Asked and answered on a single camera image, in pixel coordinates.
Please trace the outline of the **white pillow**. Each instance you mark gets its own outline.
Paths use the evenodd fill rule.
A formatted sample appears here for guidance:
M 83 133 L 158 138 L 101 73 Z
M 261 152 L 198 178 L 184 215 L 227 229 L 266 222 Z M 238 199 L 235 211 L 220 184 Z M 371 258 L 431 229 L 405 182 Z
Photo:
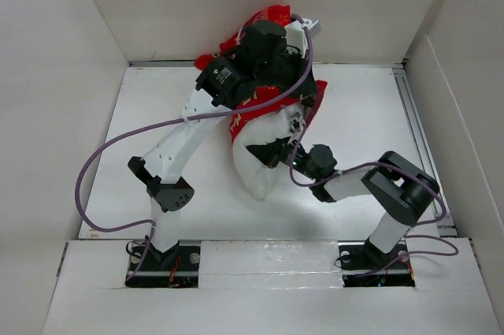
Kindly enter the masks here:
M 304 109 L 294 103 L 251 120 L 241 114 L 230 124 L 234 166 L 247 191 L 256 199 L 265 199 L 275 188 L 280 171 L 269 164 L 284 144 L 299 134 Z

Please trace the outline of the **red cartoon print pillowcase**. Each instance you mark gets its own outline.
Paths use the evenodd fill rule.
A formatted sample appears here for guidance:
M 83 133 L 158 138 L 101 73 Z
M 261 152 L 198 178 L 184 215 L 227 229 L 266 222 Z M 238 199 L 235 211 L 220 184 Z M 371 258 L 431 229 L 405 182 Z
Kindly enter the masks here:
M 195 67 L 201 72 L 197 79 L 198 87 L 206 89 L 218 104 L 232 110 L 232 119 L 241 114 L 249 121 L 284 106 L 299 103 L 304 109 L 306 122 L 313 120 L 328 83 L 314 77 L 308 61 L 309 50 L 304 57 L 307 66 L 302 79 L 288 91 L 280 93 L 274 87 L 260 87 L 253 93 L 239 91 L 239 86 L 245 82 L 246 77 L 235 67 L 235 47 L 239 44 L 244 28 L 257 21 L 271 21 L 284 27 L 293 20 L 297 19 L 289 5 L 268 6 L 256 12 L 231 38 L 222 42 L 218 52 L 203 54 L 196 59 Z

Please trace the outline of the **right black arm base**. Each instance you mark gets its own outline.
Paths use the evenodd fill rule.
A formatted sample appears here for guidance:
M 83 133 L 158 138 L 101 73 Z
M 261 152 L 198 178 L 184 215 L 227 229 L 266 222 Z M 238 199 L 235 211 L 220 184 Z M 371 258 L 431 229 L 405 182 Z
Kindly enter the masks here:
M 408 251 L 406 242 L 400 241 L 383 259 L 372 260 L 365 253 L 363 241 L 338 242 L 339 254 L 334 266 L 341 269 L 344 288 L 391 288 L 416 286 L 410 261 L 403 257 L 389 263 Z

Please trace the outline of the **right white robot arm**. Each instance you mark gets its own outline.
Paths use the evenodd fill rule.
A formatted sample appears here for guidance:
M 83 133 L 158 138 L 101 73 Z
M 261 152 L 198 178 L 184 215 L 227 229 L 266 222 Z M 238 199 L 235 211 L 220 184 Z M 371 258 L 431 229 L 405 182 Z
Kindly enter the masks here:
M 312 180 L 308 189 L 323 203 L 372 195 L 384 215 L 354 256 L 369 269 L 391 262 L 393 249 L 439 196 L 437 181 L 394 151 L 385 152 L 377 162 L 339 171 L 331 148 L 324 144 L 305 151 L 296 140 L 281 139 L 246 149 L 270 169 L 283 163 Z

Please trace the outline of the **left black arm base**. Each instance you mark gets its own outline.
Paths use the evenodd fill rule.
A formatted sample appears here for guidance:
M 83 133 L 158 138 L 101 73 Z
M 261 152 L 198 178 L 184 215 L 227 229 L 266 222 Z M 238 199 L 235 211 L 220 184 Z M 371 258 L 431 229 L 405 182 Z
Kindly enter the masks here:
M 150 245 L 142 262 L 146 248 L 142 243 L 131 240 L 126 245 L 129 256 L 125 285 L 129 288 L 197 288 L 201 260 L 200 241 L 181 241 L 164 254 L 159 254 Z

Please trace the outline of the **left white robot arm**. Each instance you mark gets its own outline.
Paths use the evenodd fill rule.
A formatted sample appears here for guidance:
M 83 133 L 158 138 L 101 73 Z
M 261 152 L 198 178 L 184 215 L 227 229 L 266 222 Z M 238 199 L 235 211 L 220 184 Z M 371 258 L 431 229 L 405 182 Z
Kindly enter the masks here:
M 178 212 L 195 193 L 182 177 L 192 155 L 228 115 L 259 111 L 285 98 L 310 106 L 317 94 L 312 37 L 319 31 L 319 22 L 305 18 L 247 25 L 239 43 L 201 71 L 175 125 L 144 156 L 129 160 L 150 197 L 155 230 L 148 259 L 158 269 L 175 262 Z

